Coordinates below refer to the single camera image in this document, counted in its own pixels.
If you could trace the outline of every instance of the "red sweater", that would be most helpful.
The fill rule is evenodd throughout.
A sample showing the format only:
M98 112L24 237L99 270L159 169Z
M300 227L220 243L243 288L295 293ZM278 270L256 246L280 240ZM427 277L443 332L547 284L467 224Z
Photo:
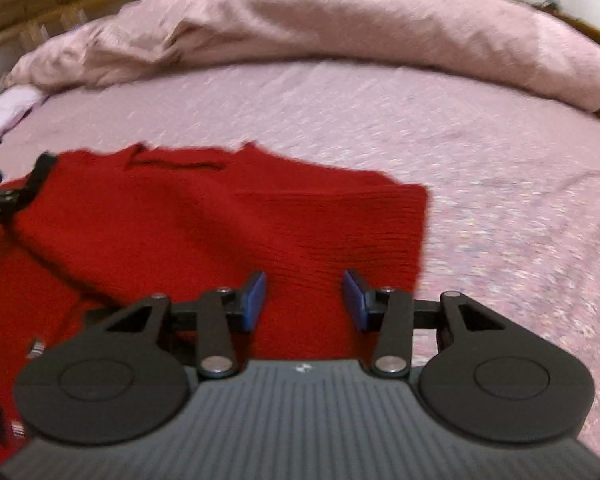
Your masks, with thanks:
M154 292L173 301L267 273L252 358L368 358L342 304L347 267L372 286L413 290L425 220L422 186L313 166L247 144L59 157L11 232L0 226L0 405L34 338L51 346L82 313ZM0 446L0 460L15 441Z

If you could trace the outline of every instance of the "pink blanket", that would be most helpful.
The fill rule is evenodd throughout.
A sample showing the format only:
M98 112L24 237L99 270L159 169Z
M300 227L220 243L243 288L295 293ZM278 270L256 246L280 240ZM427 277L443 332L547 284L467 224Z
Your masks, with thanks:
M59 91L299 57L434 67L600 108L600 47L509 0L142 0L47 41L3 86Z

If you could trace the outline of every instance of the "black circular disc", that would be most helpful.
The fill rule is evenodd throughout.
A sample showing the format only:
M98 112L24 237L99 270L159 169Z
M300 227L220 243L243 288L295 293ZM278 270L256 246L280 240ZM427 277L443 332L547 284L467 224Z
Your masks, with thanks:
M14 400L35 432L68 444L124 442L162 425L189 393L184 369L137 335L74 338L18 375Z
M576 358L542 340L508 344L498 331L440 352L423 368L419 390L442 421L503 444L577 434L594 398Z

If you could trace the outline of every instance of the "mattress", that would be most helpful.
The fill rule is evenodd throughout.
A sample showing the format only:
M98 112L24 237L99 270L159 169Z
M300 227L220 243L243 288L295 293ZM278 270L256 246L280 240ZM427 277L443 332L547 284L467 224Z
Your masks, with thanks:
M416 296L457 289L579 357L600 455L600 120L512 88L343 60L247 63L55 95L0 146L8 178L45 150L238 148L429 188ZM419 333L415 363L435 354Z

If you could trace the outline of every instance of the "gray ribbed plate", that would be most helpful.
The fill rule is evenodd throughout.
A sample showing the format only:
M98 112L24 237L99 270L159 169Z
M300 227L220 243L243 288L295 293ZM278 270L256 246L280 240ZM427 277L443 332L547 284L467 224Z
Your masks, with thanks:
M136 441L99 448L34 439L1 466L13 480L594 480L575 440L500 449L433 421L410 387L356 361L258 362L207 381Z

